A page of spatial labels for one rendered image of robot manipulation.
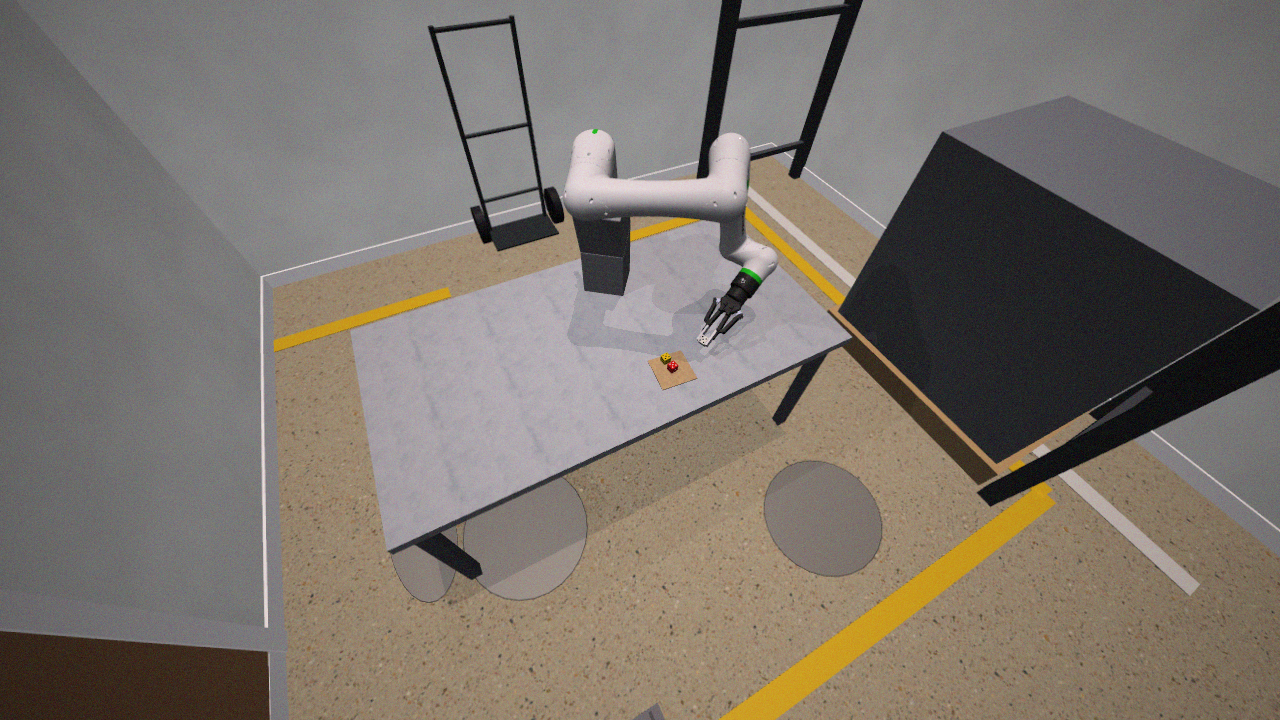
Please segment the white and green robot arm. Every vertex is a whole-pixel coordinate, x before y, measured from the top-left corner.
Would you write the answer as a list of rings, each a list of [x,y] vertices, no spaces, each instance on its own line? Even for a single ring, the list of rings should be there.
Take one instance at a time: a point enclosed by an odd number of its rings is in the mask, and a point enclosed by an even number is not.
[[[751,299],[763,281],[774,272],[778,256],[773,249],[746,237],[750,156],[746,138],[726,133],[710,145],[707,178],[614,179],[618,176],[613,138],[602,129],[586,129],[573,140],[563,192],[564,208],[580,222],[621,217],[675,217],[721,223],[721,255],[742,266],[731,287]]]

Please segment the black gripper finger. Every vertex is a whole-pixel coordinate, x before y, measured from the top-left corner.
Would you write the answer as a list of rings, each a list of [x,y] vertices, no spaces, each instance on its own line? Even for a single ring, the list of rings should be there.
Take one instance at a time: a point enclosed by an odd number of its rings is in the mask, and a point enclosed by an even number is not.
[[[730,305],[730,309],[728,309],[728,310],[727,310],[727,313],[724,314],[724,318],[722,319],[721,324],[719,324],[719,325],[718,325],[718,327],[716,328],[716,331],[713,332],[713,334],[710,334],[710,338],[709,338],[709,340],[707,340],[707,343],[705,343],[705,346],[707,346],[707,347],[708,347],[708,346],[710,345],[712,340],[716,340],[717,334],[719,334],[719,333],[724,334],[724,333],[726,333],[727,331],[730,331],[730,328],[731,328],[731,327],[732,327],[732,325],[733,325],[733,324],[735,324],[736,322],[739,322],[740,319],[742,319],[742,313],[741,313],[741,311],[739,310],[739,311],[737,311],[737,314],[736,314],[736,316],[733,316],[733,319],[732,319],[732,320],[731,320],[731,322],[730,322],[730,323],[728,323],[727,325],[724,325],[724,324],[726,324],[726,322],[727,322],[727,320],[730,319],[730,316],[731,316],[731,315],[730,315],[730,313],[732,311],[732,309],[733,309],[733,304],[731,304],[731,305]],[[724,328],[723,328],[723,327],[724,327]],[[722,329],[722,328],[723,328],[723,329]]]
[[[704,325],[704,328],[701,329],[701,333],[698,336],[698,340],[701,337],[701,334],[707,334],[707,331],[709,331],[710,325],[716,322],[716,319],[718,316],[721,316],[721,314],[723,313],[722,310],[728,304],[728,301],[724,301],[724,304],[722,304],[722,306],[718,309],[718,311],[713,316],[710,316],[712,313],[714,313],[717,304],[719,304],[719,302],[721,302],[721,299],[716,299],[716,297],[713,299],[713,304],[710,305],[710,309],[708,310],[707,316],[704,318],[704,322],[707,323],[707,325]]]

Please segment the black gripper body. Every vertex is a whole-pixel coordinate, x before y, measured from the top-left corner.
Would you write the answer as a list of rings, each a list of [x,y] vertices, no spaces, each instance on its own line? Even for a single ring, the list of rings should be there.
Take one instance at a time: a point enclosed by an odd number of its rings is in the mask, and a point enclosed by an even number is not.
[[[722,311],[727,313],[727,310],[730,309],[730,305],[733,304],[733,309],[730,313],[730,315],[732,315],[732,314],[737,313],[739,310],[741,310],[742,304],[745,304],[746,300],[748,300],[746,293],[744,293],[741,290],[739,290],[736,287],[731,287],[728,290],[728,292],[724,293],[724,297],[721,299],[721,306],[722,306],[722,304],[724,304],[724,301],[728,301],[728,304],[724,306],[724,309]]]

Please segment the tan mat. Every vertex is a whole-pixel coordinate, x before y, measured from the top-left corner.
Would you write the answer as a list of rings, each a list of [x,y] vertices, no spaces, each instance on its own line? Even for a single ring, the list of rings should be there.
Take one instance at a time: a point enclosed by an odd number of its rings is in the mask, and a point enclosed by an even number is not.
[[[686,360],[681,350],[675,354],[669,354],[669,356],[671,356],[671,363],[675,361],[678,365],[678,370],[675,373],[671,373],[667,369],[668,363],[664,365],[660,361],[660,357],[648,360],[649,365],[652,366],[652,372],[654,373],[654,375],[657,375],[657,380],[659,382],[662,389],[669,389],[671,387],[698,379],[698,377],[692,372],[692,368],[689,365],[689,361]]]

